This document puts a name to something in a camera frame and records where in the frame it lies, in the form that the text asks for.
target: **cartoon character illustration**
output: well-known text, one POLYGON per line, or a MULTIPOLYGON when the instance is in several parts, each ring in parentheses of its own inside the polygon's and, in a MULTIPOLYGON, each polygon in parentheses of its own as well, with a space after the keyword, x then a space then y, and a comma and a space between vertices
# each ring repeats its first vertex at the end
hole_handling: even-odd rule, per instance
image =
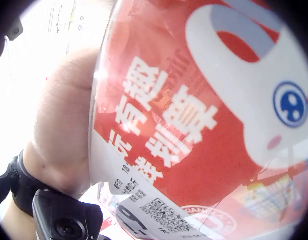
POLYGON ((270 14, 262 9, 250 19, 244 11, 207 5, 192 13, 185 34, 209 85, 244 124, 251 159, 262 167, 280 169, 305 160, 304 151, 293 149, 308 139, 308 63, 286 26, 274 17, 262 21, 270 14), (279 31, 277 42, 255 22, 279 31), (219 38, 219 31, 239 37, 259 61, 239 58, 219 38))

